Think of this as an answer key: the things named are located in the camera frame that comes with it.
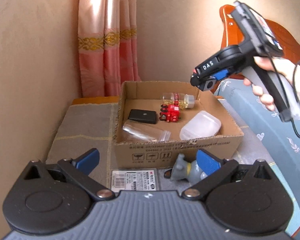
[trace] gold embroidered curtain trim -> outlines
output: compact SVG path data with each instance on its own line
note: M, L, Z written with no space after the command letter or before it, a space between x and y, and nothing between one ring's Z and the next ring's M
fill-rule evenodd
M100 38L78 37L78 47L85 50L104 49L105 45L113 47L119 44L120 39L128 40L134 36L137 36L137 28L122 30L120 32L109 32Z

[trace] curtain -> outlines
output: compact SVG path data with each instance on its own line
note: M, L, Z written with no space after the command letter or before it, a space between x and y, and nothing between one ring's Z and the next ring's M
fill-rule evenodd
M139 81L136 0L79 0L79 64L84 97L117 96Z

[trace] human hand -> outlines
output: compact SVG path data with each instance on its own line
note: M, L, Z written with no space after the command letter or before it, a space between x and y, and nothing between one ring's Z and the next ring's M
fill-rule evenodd
M284 59L284 58L273 58L272 60L273 60L273 63L275 65L277 71L280 74L282 74L283 76L285 76L285 78L290 82L290 84L292 84L292 75L293 75L294 64L290 60ZM269 58L254 57L254 61L262 69L267 70L267 71L274 71L274 68L273 68ZM260 98L260 101L266 106L266 108L269 111L274 111L274 109L275 109L274 100L271 95L264 94L262 87L251 84L251 82L247 78L245 78L243 80L243 83L246 86L252 85L253 94Z

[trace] cable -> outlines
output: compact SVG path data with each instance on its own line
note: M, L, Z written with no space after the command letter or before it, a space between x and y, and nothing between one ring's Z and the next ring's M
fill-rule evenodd
M282 83L281 78L280 78L280 76L279 76L279 72L278 72L277 68L276 68L275 65L274 65L274 62L273 62L273 60L272 60L272 57L271 57L269 54L268 54L268 58L269 58L270 61L271 61L272 67L274 68L274 72L276 73L276 76L277 76L277 78L278 78L278 80L279 80L279 83L280 83L280 85L281 85L281 88L282 88L282 91L283 91L285 100L286 100L286 102L287 102L287 107L290 108L289 101L288 101L288 97L287 97L287 93L286 93L286 91L285 91L285 89L284 89L283 83ZM295 76L296 76L297 67L298 67L299 64L300 64L300 61L298 61L298 62L295 64L294 69L293 69L293 74L292 74L292 90L293 90L294 96L295 96L295 98L296 98L296 102L300 105L300 100L299 100L298 93L297 93L297 90L296 90L296 82L295 82ZM295 132L296 136L297 136L298 138L300 138L300 134L299 134L299 132L298 132L298 130L297 130L297 128L296 128L296 125L295 125L295 122L294 122L293 118L291 119L291 124L292 124L292 128L293 128L293 131Z

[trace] wall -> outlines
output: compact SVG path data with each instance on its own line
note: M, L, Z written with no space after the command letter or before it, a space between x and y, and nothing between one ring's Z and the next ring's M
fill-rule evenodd
M142 80L190 81L192 70L220 49L219 8L235 0L137 0ZM300 0L239 0L283 25L300 43Z
M0 238L5 195L81 95L77 18L78 0L0 0Z

